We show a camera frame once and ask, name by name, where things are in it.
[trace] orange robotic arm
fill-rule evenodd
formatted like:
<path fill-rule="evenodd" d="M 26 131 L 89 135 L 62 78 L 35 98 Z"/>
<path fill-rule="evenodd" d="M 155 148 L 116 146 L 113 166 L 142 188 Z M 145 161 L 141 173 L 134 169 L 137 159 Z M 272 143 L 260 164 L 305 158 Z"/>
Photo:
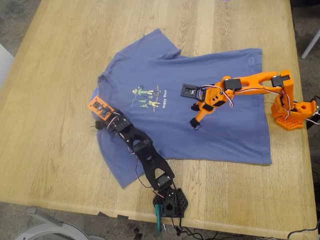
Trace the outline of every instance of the orange robotic arm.
<path fill-rule="evenodd" d="M 272 87 L 263 86 L 264 81 L 271 81 Z M 293 81 L 289 70 L 277 72 L 261 72 L 250 76 L 235 77 L 224 76 L 215 84 L 203 85 L 201 87 L 184 84 L 181 96 L 195 98 L 198 101 L 191 107 L 198 111 L 190 123 L 196 128 L 201 119 L 211 114 L 216 108 L 221 107 L 229 101 L 233 107 L 232 99 L 235 95 L 251 94 L 277 94 L 271 106 L 271 113 L 275 122 L 287 130 L 301 128 L 305 118 L 309 118 L 316 112 L 316 102 L 294 102 Z"/>

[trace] black cable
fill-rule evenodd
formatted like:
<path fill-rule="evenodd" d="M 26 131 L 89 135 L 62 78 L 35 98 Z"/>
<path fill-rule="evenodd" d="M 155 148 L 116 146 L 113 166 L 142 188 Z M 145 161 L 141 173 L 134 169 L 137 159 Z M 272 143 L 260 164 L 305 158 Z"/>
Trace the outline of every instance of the black cable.
<path fill-rule="evenodd" d="M 315 96 L 313 97 L 314 100 L 316 100 L 316 98 L 320 100 L 320 96 L 315 95 Z"/>
<path fill-rule="evenodd" d="M 239 235 L 239 236 L 226 236 L 226 237 L 223 237 L 223 238 L 216 238 L 216 240 L 222 240 L 222 239 L 234 239 L 234 238 L 242 238 L 243 235 Z"/>
<path fill-rule="evenodd" d="M 152 186 L 146 186 L 142 183 L 142 181 L 140 180 L 139 176 L 138 176 L 138 173 L 137 173 L 137 167 L 138 167 L 138 156 L 136 156 L 136 165 L 135 165 L 135 174 L 136 174 L 136 177 L 138 178 L 139 182 L 146 188 L 146 189 L 149 189 L 149 188 L 152 188 Z"/>
<path fill-rule="evenodd" d="M 313 229 L 302 229 L 302 230 L 292 231 L 292 232 L 290 232 L 290 233 L 288 234 L 288 236 L 286 237 L 286 239 L 289 240 L 289 238 L 290 238 L 290 236 L 291 236 L 292 234 L 302 233 L 302 232 L 304 232 L 304 231 L 309 231 L 309 232 L 311 232 L 311 231 L 317 230 L 318 227 L 319 227 L 319 223 L 320 223 L 320 219 L 319 219 L 319 221 L 316 223 L 315 228 L 313 228 Z"/>
<path fill-rule="evenodd" d="M 207 238 L 206 240 L 215 240 L 216 236 L 218 235 L 218 231 L 216 231 L 215 235 L 213 237 Z"/>
<path fill-rule="evenodd" d="M 173 184 L 173 187 L 174 187 L 174 190 L 175 190 L 175 197 L 176 197 L 176 200 L 177 200 L 177 203 L 178 203 L 178 207 L 179 207 L 178 209 L 179 209 L 179 211 L 181 211 L 181 206 L 180 206 L 179 197 L 178 197 L 178 190 L 177 190 L 177 187 L 176 187 L 175 183 L 172 182 L 172 184 Z M 176 230 L 176 234 L 177 234 L 178 236 L 180 236 L 180 234 L 182 234 L 182 233 L 186 233 L 188 236 L 192 236 L 192 237 L 194 237 L 195 239 L 198 239 L 198 240 L 214 240 L 214 239 L 216 239 L 216 236 L 217 236 L 217 234 L 218 234 L 218 231 L 215 233 L 215 235 L 214 235 L 213 238 L 204 239 L 204 237 L 203 237 L 200 233 L 198 233 L 198 232 L 192 233 L 186 226 L 185 226 L 184 228 L 185 228 L 187 231 L 183 231 L 184 228 L 181 226 L 181 221 L 182 221 L 182 218 L 181 218 L 181 212 L 180 212 L 180 218 L 179 218 L 179 227 L 180 227 L 180 228 L 174 227 L 175 230 Z"/>
<path fill-rule="evenodd" d="M 319 174 L 316 172 L 316 171 L 312 171 L 313 174 L 315 174 L 318 178 L 318 183 L 320 183 L 320 177 L 319 177 Z"/>

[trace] cartoon figure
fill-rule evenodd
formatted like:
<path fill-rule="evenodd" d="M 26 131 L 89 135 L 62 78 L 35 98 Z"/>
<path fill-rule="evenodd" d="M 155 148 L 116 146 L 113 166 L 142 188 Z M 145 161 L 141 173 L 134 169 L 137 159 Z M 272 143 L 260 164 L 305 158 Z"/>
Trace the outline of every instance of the cartoon figure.
<path fill-rule="evenodd" d="M 148 101 L 148 105 L 151 105 L 152 107 L 159 107 L 157 104 L 160 104 L 160 102 L 156 102 L 156 101 Z"/>
<path fill-rule="evenodd" d="M 132 90 L 132 93 L 136 96 L 142 96 L 148 99 L 152 99 L 153 96 L 159 96 L 159 93 L 161 93 L 161 91 L 154 91 L 154 90 L 143 90 L 144 89 L 144 85 L 142 84 L 141 86 L 138 86 L 138 88 L 135 88 Z"/>
<path fill-rule="evenodd" d="M 144 97 L 147 99 L 152 99 L 155 96 L 155 101 L 149 100 L 148 104 L 146 103 L 147 102 L 146 99 L 138 100 L 138 102 L 143 103 L 140 106 L 141 108 L 148 108 L 148 105 L 151 105 L 153 107 L 153 111 L 155 111 L 155 108 L 157 108 L 158 104 L 160 104 L 158 102 L 158 98 L 159 98 L 159 94 L 161 93 L 161 91 L 159 90 L 158 85 L 156 86 L 156 90 L 144 90 L 144 85 L 142 84 L 138 88 L 133 89 L 132 93 L 134 95 L 134 98 L 132 99 L 132 103 L 130 106 L 132 106 L 134 104 L 134 101 L 137 98 L 137 96 L 141 96 L 141 97 Z"/>

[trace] red and white wire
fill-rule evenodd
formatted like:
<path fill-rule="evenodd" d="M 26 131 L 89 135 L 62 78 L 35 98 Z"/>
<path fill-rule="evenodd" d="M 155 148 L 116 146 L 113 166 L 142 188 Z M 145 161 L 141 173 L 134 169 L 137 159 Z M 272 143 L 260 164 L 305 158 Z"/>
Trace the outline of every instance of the red and white wire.
<path fill-rule="evenodd" d="M 315 121 L 312 121 L 311 119 L 305 118 L 305 120 L 307 120 L 307 121 L 309 121 L 309 122 L 312 122 L 312 123 L 314 123 L 314 124 L 316 124 L 316 125 L 320 125 L 320 123 L 315 122 Z"/>
<path fill-rule="evenodd" d="M 268 89 L 261 88 L 261 87 L 252 87 L 252 88 L 247 88 L 244 90 L 238 90 L 238 91 L 235 91 L 235 93 L 244 93 L 244 92 L 251 91 L 251 90 L 265 90 L 266 92 L 271 93 L 271 94 L 280 94 L 281 93 L 281 91 L 270 91 Z"/>
<path fill-rule="evenodd" d="M 117 116 L 115 116 L 114 118 L 112 118 L 112 120 L 109 122 L 108 126 L 106 127 L 106 129 L 108 130 L 110 124 L 112 124 L 112 122 L 115 120 L 115 119 L 119 119 Z"/>
<path fill-rule="evenodd" d="M 286 98 L 287 98 L 287 100 L 288 100 L 288 105 L 289 105 L 289 110 L 287 110 L 287 109 L 285 108 L 285 106 L 283 106 L 283 109 L 287 112 L 287 115 L 284 117 L 284 120 L 287 120 L 287 118 L 290 116 L 290 110 L 291 110 L 292 108 L 291 108 L 291 105 L 290 105 L 290 98 L 289 98 L 288 94 L 286 94 L 286 92 L 285 92 L 284 89 L 282 89 L 282 92 L 286 95 Z"/>
<path fill-rule="evenodd" d="M 214 85 L 203 85 L 200 87 L 200 89 L 202 88 L 217 88 L 217 89 L 220 89 L 220 94 L 224 94 L 225 97 L 229 100 L 229 106 L 230 108 L 233 108 L 234 107 L 234 102 L 232 101 L 232 99 L 228 96 L 228 94 L 226 94 L 223 89 L 219 86 L 214 86 Z"/>

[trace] wooden table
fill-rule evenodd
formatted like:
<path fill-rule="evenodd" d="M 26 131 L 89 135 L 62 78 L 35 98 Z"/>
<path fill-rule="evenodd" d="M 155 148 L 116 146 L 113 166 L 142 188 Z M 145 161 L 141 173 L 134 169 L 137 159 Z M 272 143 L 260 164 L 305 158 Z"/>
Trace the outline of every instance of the wooden table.
<path fill-rule="evenodd" d="M 288 0 L 42 0 L 0 92 L 0 201 L 155 222 L 152 191 L 121 189 L 106 166 L 86 106 L 114 54 L 154 28 L 187 56 L 261 48 L 263 71 L 289 68 L 302 100 Z M 316 225 L 307 131 L 274 124 L 273 97 L 272 165 L 168 160 L 183 226 L 286 238 Z"/>

